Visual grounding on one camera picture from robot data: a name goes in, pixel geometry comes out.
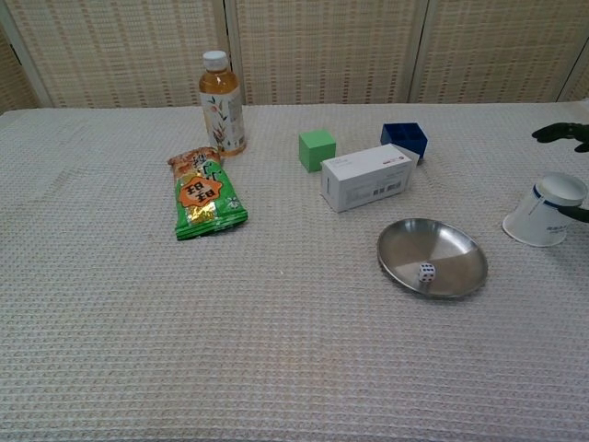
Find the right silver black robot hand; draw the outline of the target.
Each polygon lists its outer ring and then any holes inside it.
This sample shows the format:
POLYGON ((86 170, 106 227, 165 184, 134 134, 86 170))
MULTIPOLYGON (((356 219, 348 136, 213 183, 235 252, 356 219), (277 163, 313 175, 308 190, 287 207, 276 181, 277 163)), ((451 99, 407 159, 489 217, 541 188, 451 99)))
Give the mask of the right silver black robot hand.
MULTIPOLYGON (((589 124, 557 122, 538 129, 532 137, 539 143, 547 144, 560 139, 574 139, 580 144, 574 149, 577 153, 589 152, 589 124)), ((589 210, 580 206, 556 205, 557 210, 569 218, 589 224, 589 210)))

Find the white paper cup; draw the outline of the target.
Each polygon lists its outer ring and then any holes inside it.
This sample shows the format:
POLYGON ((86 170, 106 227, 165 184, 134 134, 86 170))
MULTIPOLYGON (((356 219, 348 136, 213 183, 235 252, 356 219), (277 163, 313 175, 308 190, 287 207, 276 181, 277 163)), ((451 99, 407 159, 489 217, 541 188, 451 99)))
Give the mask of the white paper cup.
POLYGON ((578 178, 560 172, 544 175, 502 221, 511 238, 534 247, 550 247, 565 240, 573 221, 589 223, 582 204, 589 189, 578 178))

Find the round metal dish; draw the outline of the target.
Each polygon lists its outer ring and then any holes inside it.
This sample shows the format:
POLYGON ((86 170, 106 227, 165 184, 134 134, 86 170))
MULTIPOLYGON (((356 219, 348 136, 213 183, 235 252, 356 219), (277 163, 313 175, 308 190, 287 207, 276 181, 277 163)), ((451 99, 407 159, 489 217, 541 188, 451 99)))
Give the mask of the round metal dish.
POLYGON ((481 246, 464 231, 428 218, 407 218, 387 226, 376 252, 383 271, 410 291, 434 299, 460 299, 482 288, 488 262, 481 246), (419 266, 436 268, 428 284, 418 279, 419 266))

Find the dark blue open box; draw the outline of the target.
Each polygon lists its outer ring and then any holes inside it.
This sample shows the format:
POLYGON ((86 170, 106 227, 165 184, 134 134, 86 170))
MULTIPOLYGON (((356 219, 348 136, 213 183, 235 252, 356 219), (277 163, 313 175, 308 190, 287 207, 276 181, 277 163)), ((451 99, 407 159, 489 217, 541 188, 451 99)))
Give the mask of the dark blue open box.
POLYGON ((391 122, 383 124, 380 143, 403 147, 417 154, 422 162, 428 139, 416 122, 391 122))

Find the white carton box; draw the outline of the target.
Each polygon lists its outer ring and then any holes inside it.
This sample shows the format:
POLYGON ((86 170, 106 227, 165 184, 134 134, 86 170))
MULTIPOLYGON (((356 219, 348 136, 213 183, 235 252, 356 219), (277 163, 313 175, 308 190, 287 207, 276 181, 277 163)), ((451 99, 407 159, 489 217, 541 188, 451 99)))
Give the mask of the white carton box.
POLYGON ((404 192, 420 157, 386 144, 321 163, 321 195, 341 213, 404 192))

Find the green cube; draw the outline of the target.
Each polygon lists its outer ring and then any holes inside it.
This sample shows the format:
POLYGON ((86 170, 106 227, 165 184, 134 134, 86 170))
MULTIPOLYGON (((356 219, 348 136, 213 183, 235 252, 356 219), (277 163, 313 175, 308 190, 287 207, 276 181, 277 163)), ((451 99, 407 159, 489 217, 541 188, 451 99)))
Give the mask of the green cube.
POLYGON ((336 156, 336 141, 326 130, 301 133, 298 142, 299 160, 308 172, 320 171, 324 160, 336 156))

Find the bamboo folding screen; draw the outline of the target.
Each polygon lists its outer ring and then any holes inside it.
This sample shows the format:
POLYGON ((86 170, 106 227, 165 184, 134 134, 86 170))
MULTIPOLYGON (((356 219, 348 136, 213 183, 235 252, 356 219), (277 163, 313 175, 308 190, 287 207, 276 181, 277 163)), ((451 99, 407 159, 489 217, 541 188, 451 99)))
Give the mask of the bamboo folding screen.
POLYGON ((0 0, 0 112, 589 98, 589 0, 0 0))

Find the tea bottle white cap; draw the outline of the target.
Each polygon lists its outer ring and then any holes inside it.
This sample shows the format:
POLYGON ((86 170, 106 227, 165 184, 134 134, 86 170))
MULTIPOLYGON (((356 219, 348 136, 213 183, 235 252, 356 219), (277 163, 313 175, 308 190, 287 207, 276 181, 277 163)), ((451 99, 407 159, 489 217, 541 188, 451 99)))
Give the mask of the tea bottle white cap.
POLYGON ((202 61, 199 90, 208 137, 222 157, 233 157, 246 148, 239 80, 226 52, 205 52, 202 61))

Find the green orange snack bag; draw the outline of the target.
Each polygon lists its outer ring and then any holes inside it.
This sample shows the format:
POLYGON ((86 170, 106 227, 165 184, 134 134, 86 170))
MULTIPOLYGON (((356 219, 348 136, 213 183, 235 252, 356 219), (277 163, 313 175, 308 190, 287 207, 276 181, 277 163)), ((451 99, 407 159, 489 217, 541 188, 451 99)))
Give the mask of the green orange snack bag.
POLYGON ((178 240, 209 235, 248 220, 216 148, 201 146, 170 158, 178 240))

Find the beige woven tablecloth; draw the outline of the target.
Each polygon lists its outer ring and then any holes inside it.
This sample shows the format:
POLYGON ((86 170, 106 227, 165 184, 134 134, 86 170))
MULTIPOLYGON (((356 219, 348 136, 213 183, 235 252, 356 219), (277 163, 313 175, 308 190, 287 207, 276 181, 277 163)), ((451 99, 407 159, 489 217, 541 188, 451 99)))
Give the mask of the beige woven tablecloth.
POLYGON ((542 104, 250 106, 225 162, 238 228, 178 241, 167 161, 202 111, 0 116, 0 442, 589 442, 589 226, 537 249, 502 220, 534 182, 589 183, 542 104), (336 213, 298 136, 336 156, 384 123, 428 139, 402 193, 336 213), (474 294, 420 296, 381 268, 389 225, 428 218, 483 249, 474 294))

